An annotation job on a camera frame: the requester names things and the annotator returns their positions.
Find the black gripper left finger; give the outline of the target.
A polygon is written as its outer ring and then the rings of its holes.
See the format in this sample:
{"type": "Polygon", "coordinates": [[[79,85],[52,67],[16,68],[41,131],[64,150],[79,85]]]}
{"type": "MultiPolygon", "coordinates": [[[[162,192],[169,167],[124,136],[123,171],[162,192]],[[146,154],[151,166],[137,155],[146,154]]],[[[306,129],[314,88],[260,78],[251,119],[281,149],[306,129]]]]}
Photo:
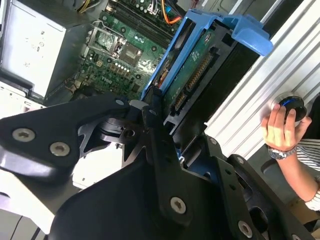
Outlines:
{"type": "Polygon", "coordinates": [[[70,101],[0,121],[0,167],[47,183],[66,181],[80,158],[110,142],[124,147],[124,167],[142,156],[155,174],[157,208],[166,220],[188,226],[186,186],[172,137],[161,117],[162,93],[152,87],[142,107],[112,92],[70,101]]]}

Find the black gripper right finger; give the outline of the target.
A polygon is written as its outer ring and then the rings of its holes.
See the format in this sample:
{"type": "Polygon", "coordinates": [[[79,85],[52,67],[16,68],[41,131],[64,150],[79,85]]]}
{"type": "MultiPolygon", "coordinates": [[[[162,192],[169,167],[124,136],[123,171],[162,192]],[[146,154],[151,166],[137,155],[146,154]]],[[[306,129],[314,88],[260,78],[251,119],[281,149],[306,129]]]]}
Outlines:
{"type": "Polygon", "coordinates": [[[310,240],[312,235],[237,154],[200,135],[182,153],[196,240],[310,240]]]}

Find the person's left hand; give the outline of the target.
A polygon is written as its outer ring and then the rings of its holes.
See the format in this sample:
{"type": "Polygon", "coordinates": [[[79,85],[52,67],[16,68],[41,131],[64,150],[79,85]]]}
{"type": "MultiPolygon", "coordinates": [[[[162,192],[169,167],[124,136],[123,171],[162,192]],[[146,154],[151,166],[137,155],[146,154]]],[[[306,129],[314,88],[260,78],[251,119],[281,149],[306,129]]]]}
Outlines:
{"type": "Polygon", "coordinates": [[[261,122],[263,139],[265,143],[274,149],[287,152],[292,150],[303,138],[312,119],[304,117],[296,124],[296,110],[291,109],[286,113],[286,107],[275,104],[268,116],[261,122]]]}

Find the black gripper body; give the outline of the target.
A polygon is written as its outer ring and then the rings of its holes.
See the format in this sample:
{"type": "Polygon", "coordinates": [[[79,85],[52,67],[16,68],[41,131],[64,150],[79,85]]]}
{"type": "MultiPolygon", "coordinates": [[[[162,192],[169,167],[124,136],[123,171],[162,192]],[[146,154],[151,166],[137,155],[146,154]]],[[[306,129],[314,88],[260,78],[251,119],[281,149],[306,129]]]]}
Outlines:
{"type": "Polygon", "coordinates": [[[51,240],[232,240],[220,194],[208,180],[182,171],[188,226],[163,218],[152,167],[138,161],[72,196],[58,210],[51,240]]]}

